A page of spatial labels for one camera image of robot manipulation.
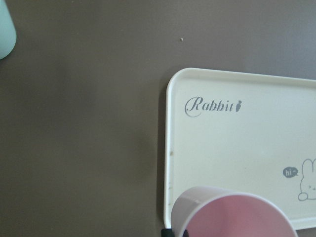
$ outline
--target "cup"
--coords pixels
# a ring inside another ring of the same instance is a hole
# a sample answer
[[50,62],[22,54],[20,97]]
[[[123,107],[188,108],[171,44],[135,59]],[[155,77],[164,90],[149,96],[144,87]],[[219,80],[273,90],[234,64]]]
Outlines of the cup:
[[16,31],[4,0],[0,0],[0,59],[15,46]]
[[179,196],[171,227],[175,237],[297,237],[288,218],[270,201],[209,186]]

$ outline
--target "white tray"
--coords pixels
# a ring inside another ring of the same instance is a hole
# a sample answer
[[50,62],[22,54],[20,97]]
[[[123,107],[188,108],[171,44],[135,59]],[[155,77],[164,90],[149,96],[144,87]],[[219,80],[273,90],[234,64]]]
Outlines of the white tray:
[[166,228],[176,199],[197,185],[260,195],[295,229],[316,227],[315,159],[316,81],[193,68],[171,79]]

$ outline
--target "mint green object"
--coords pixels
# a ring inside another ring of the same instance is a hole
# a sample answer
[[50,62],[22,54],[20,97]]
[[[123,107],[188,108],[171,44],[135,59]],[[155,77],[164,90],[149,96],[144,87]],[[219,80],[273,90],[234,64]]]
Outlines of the mint green object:
[[0,0],[0,59],[15,46],[16,31],[4,0]]

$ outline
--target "pink cup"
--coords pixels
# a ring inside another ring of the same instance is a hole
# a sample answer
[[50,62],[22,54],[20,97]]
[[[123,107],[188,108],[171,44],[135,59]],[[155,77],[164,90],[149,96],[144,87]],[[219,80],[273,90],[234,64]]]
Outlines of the pink cup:
[[297,237],[287,217],[259,196],[201,186],[183,192],[171,212],[175,237]]

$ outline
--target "rabbit face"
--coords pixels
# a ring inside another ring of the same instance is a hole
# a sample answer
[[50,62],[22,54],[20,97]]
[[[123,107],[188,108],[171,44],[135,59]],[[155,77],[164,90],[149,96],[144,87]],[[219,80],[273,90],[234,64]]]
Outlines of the rabbit face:
[[316,159],[307,159],[303,162],[303,178],[299,200],[316,199]]

